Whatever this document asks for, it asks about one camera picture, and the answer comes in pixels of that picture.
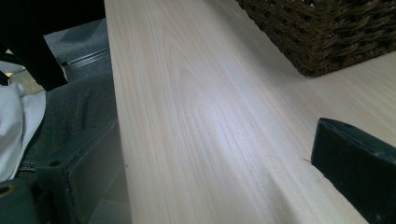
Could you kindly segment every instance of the white fabric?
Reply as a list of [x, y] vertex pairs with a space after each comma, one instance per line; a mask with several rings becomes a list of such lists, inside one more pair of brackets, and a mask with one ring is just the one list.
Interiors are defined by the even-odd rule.
[[0, 86], [0, 181], [15, 176], [23, 152], [44, 117], [46, 94], [26, 95], [23, 86]]

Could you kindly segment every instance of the woven basket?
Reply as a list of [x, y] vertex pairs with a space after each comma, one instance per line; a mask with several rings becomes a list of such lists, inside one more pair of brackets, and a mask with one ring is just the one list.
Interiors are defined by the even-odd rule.
[[396, 50], [396, 0], [236, 0], [305, 76]]

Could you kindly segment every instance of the wooden table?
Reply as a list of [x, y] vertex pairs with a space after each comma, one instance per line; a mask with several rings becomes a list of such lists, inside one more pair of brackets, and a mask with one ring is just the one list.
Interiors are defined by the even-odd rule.
[[365, 223], [318, 119], [396, 146], [396, 54], [300, 75], [234, 0], [106, 0], [134, 224]]

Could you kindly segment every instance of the denim fabric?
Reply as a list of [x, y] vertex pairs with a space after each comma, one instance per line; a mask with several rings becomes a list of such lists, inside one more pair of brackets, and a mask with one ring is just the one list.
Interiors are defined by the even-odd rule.
[[17, 177], [35, 183], [35, 165], [95, 124], [117, 119], [111, 75], [86, 77], [47, 93], [46, 113], [26, 148]]

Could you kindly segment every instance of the floor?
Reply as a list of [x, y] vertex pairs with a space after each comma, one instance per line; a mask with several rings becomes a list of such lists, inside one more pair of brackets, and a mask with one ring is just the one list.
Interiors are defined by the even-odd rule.
[[[54, 56], [64, 65], [69, 81], [111, 73], [106, 19], [44, 37]], [[5, 73], [14, 74], [22, 69], [20, 65], [0, 62], [0, 70]]]

